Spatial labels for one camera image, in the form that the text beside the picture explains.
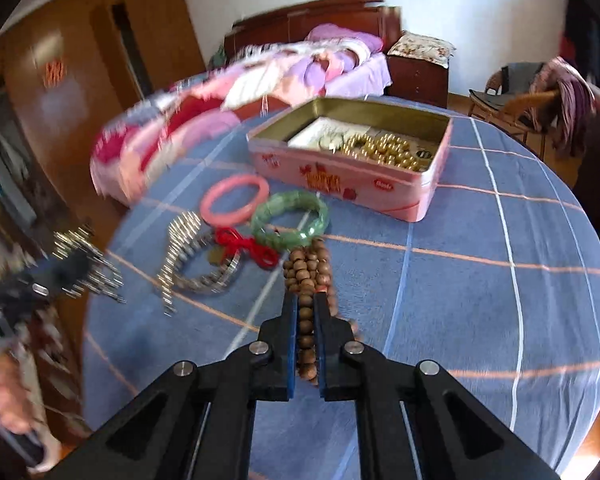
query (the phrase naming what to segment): green jade bracelet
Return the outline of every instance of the green jade bracelet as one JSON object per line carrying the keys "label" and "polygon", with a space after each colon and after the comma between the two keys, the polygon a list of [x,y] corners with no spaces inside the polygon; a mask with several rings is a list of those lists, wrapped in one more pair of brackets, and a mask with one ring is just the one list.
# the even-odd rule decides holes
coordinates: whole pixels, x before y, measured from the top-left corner
{"label": "green jade bracelet", "polygon": [[[306,209],[318,213],[306,229],[285,232],[269,231],[266,225],[273,216],[278,216],[293,209]],[[327,205],[313,193],[307,191],[287,191],[272,195],[265,203],[260,204],[251,217],[251,233],[257,243],[269,246],[278,252],[293,247],[307,246],[312,238],[320,236],[329,225],[329,209]]]}

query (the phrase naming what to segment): plaid tablecloth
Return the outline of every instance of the plaid tablecloth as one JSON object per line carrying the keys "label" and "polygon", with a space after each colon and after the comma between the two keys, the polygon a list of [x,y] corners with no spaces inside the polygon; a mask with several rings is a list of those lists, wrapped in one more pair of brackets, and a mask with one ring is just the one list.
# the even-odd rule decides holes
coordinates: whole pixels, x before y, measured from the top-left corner
{"label": "plaid tablecloth", "polygon": [[[600,409],[600,242],[571,191],[524,147],[494,126],[432,109],[454,117],[453,146],[424,220],[323,197],[340,311],[388,357],[440,362],[560,471]],[[253,262],[224,294],[176,299],[174,317],[154,288],[167,225],[196,211],[215,182],[253,171],[245,133],[262,120],[195,148],[116,233],[110,257],[128,304],[90,301],[84,391],[93,428],[172,363],[220,360],[279,313],[280,270]],[[229,193],[218,209],[246,195]],[[295,227],[301,216],[275,222]],[[191,275],[208,266],[199,260]],[[356,447],[352,403],[324,403],[300,382],[292,402],[259,403],[251,469],[269,480],[358,478]]]}

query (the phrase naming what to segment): pink bangle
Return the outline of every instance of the pink bangle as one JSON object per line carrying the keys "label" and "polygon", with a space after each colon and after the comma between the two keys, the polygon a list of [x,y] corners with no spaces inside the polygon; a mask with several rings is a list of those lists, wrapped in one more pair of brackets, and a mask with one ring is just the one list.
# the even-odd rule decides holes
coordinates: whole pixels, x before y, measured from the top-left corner
{"label": "pink bangle", "polygon": [[[212,204],[227,191],[231,191],[238,186],[255,184],[258,186],[256,197],[247,205],[230,213],[215,214],[211,212]],[[257,206],[263,203],[269,196],[269,183],[261,176],[250,173],[243,173],[230,176],[214,184],[209,188],[200,201],[200,216],[213,227],[230,227],[247,221],[253,215]]]}

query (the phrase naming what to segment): hand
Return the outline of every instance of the hand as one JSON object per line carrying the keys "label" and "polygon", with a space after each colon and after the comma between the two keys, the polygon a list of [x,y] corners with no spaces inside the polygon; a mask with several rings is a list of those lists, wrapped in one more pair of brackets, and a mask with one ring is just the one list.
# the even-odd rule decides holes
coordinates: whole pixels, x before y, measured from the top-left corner
{"label": "hand", "polygon": [[20,381],[16,359],[0,354],[0,426],[11,433],[24,434],[32,429],[33,409]]}

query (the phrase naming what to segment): wooden nightstand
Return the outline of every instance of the wooden nightstand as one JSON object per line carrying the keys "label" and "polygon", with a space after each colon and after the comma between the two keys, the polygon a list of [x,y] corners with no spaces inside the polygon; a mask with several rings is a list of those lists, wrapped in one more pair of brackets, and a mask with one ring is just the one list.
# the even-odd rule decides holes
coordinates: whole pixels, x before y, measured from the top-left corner
{"label": "wooden nightstand", "polygon": [[447,68],[401,56],[387,56],[386,60],[394,82],[386,88],[387,95],[446,108],[449,88]]}

